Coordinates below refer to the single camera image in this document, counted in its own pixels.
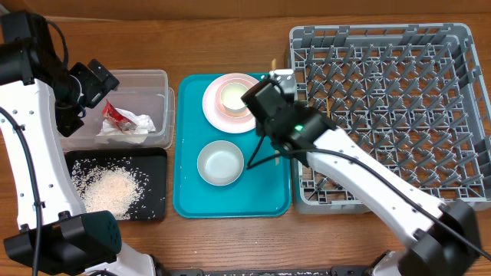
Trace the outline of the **red foil snack wrapper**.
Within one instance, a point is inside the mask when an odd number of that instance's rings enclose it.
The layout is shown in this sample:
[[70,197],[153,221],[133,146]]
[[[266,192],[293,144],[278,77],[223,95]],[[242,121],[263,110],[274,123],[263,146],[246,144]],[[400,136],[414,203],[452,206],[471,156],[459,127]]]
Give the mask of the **red foil snack wrapper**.
[[114,127],[121,132],[128,130],[135,130],[137,125],[132,120],[122,115],[116,108],[106,101],[106,105],[102,110],[102,116],[108,120]]

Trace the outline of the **white napkin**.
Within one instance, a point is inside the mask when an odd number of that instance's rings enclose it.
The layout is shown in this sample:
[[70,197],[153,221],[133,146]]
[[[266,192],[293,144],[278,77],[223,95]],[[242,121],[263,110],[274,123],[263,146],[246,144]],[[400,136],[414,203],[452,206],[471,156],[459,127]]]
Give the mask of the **white napkin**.
[[101,131],[98,134],[97,141],[99,143],[109,143],[109,140],[114,140],[116,142],[130,144],[142,144],[147,139],[147,135],[156,130],[149,115],[135,115],[128,110],[120,108],[117,108],[117,111],[127,119],[133,121],[137,127],[134,130],[129,129],[121,132],[109,120],[105,119],[102,123]]

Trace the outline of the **pale green cup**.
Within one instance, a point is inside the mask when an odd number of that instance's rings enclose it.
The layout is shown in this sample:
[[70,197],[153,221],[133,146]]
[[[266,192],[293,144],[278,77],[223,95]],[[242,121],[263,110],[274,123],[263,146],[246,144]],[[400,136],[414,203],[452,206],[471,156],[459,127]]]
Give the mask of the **pale green cup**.
[[246,105],[241,97],[247,91],[247,87],[241,83],[227,84],[220,94],[221,104],[225,110],[232,114],[240,114],[246,110]]

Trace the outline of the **grey bowl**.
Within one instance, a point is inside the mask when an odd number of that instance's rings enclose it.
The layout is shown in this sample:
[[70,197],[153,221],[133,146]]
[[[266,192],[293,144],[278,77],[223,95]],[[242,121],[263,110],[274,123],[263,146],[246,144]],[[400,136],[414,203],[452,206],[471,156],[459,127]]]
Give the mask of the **grey bowl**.
[[244,157],[234,143],[213,141],[199,152],[197,169],[201,178],[210,185],[227,186],[241,176]]

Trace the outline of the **wooden chopstick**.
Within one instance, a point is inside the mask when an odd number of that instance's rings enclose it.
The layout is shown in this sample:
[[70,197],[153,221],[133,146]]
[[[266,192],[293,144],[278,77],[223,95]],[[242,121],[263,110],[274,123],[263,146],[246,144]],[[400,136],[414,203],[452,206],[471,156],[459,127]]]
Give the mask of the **wooden chopstick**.
[[326,103],[326,115],[327,115],[327,117],[331,118],[329,98],[326,98],[325,103]]
[[[277,68],[276,59],[273,59],[271,61],[271,71],[276,70],[276,68]],[[275,165],[277,166],[278,164],[279,164],[279,158],[275,157]]]

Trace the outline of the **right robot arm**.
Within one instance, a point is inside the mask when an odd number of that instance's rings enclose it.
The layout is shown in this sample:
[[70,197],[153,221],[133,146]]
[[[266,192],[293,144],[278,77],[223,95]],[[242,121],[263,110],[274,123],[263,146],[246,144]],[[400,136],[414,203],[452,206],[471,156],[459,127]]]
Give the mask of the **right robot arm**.
[[242,96],[277,156],[296,159],[360,200],[397,236],[403,251],[387,251],[365,275],[463,275],[482,248],[476,213],[447,205],[406,182],[360,148],[336,123],[296,99],[292,70],[270,71]]

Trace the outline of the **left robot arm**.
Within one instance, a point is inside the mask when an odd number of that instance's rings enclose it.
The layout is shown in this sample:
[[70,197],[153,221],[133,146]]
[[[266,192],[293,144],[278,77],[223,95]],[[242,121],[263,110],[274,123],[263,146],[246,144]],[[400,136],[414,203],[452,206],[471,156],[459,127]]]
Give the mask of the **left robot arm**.
[[83,126],[119,82],[99,61],[58,57],[52,21],[28,11],[1,18],[1,132],[18,197],[19,232],[7,256],[34,274],[164,275],[152,255],[123,242],[114,216],[88,212],[68,172],[60,139]]

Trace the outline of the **grey dishwasher rack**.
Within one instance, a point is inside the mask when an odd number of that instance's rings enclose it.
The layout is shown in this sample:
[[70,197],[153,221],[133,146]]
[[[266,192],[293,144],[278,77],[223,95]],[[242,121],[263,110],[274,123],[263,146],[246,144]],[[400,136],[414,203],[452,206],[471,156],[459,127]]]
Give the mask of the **grey dishwasher rack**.
[[462,23],[298,26],[298,99],[359,147],[445,203],[490,207],[490,100]]

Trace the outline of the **clear plastic bin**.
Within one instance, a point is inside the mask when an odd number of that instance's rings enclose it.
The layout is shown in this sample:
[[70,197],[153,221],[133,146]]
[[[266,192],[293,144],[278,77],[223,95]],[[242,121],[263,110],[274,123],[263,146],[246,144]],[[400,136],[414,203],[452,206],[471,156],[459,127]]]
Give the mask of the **clear plastic bin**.
[[[69,137],[60,137],[65,152],[73,150],[161,147],[168,149],[173,142],[175,126],[175,94],[169,87],[163,70],[113,70],[120,82],[116,90],[93,109],[86,109],[84,125]],[[103,109],[109,103],[120,113],[125,110],[136,116],[145,115],[154,129],[146,133],[137,130],[122,133],[106,131],[109,125]]]

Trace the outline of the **pink plate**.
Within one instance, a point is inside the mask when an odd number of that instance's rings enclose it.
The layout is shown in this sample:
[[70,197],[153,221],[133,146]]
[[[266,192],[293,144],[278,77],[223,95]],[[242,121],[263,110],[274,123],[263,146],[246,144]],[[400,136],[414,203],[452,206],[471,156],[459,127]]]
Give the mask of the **pink plate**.
[[248,74],[225,74],[216,78],[207,88],[203,96],[203,112],[206,119],[218,130],[226,133],[245,133],[255,128],[255,118],[250,114],[243,118],[227,117],[216,107],[216,92],[219,85],[232,78],[242,78],[253,83],[252,87],[259,81]]

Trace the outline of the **pink bowl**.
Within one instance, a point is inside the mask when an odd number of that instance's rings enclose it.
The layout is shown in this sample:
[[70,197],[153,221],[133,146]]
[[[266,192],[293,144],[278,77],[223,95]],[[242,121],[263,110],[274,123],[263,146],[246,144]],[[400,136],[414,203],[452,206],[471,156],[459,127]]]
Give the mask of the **pink bowl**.
[[248,110],[248,108],[246,107],[245,111],[243,113],[240,113],[240,114],[232,114],[232,113],[229,113],[225,110],[225,108],[223,107],[223,105],[221,104],[221,100],[220,100],[220,94],[221,94],[221,90],[227,85],[227,84],[230,84],[230,83],[241,83],[243,85],[245,85],[247,87],[247,91],[249,90],[249,88],[252,87],[253,83],[248,81],[248,80],[244,80],[242,78],[232,78],[232,79],[227,79],[225,81],[223,81],[219,87],[218,87],[218,90],[216,92],[216,107],[218,108],[218,110],[223,113],[224,115],[226,115],[227,117],[233,117],[233,118],[243,118],[243,117],[247,117],[249,114],[250,114],[250,111]]

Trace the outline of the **teal serving tray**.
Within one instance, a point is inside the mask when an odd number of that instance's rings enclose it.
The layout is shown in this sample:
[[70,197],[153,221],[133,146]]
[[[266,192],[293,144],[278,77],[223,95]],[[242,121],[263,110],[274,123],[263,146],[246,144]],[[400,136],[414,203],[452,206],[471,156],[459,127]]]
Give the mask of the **teal serving tray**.
[[176,148],[173,174],[173,206],[188,219],[273,217],[282,215],[291,204],[289,161],[270,160],[244,170],[227,186],[207,183],[198,172],[199,152],[211,142],[235,144],[244,160],[253,154],[259,141],[255,130],[226,133],[215,128],[203,111],[203,96],[218,74],[194,74],[183,79],[178,90]]

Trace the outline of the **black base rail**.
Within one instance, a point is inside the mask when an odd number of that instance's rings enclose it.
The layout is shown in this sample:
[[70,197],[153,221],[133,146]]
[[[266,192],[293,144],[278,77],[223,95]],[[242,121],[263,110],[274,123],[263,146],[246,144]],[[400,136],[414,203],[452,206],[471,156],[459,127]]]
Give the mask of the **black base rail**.
[[362,276],[366,275],[367,266],[339,265],[326,269],[296,270],[234,270],[204,271],[201,269],[166,270],[164,276]]

